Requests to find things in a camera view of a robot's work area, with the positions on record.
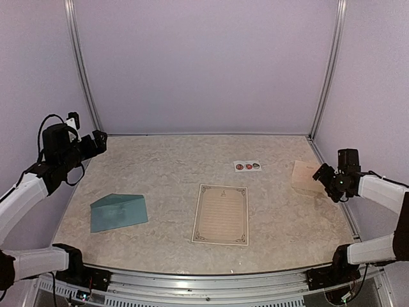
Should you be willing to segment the teal paper envelope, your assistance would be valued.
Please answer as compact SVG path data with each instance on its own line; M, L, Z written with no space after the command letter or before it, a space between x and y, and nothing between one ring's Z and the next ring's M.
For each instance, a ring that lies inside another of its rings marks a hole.
M91 233L148 222L145 198L140 194L109 194L93 202L90 208Z

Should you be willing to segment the ornate bordered letter sheet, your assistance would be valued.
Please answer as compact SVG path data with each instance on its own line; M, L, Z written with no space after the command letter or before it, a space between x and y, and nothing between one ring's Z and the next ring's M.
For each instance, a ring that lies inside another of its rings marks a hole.
M248 188L201 184L191 242L249 245Z

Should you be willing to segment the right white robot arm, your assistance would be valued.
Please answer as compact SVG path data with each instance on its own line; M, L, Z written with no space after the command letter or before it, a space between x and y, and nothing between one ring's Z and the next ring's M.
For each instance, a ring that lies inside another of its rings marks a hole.
M342 283L351 274L352 265L408 261L408 184L372 170L336 171L326 163L313 179L322 184L332 201L350 200L361 236L360 242L341 248L341 259L327 269L331 283Z

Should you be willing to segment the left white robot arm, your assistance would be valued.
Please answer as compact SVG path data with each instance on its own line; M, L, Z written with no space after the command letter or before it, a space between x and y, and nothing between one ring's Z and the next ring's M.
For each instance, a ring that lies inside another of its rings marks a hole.
M17 183L1 197L1 239L38 203L51 196L68 174L83 162L107 150L107 134L94 130L81 137L74 120L42 129L38 160L23 171ZM79 249L66 244L28 251L1 250L1 290L15 282L56 272L75 284L89 281L89 269Z

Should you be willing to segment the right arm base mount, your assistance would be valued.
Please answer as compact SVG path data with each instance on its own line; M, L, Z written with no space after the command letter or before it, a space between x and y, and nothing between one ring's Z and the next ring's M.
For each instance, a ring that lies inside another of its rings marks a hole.
M306 271L309 290L333 287L360 279L359 265L348 263L348 247L349 244L338 246L330 265Z

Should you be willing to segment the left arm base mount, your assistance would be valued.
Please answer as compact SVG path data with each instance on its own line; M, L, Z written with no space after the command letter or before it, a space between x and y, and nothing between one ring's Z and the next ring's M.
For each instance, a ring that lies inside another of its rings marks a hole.
M73 246L62 243L52 246L68 253L68 269L58 271L56 273L57 280L89 290L107 291L112 275L110 271L85 266L82 252Z

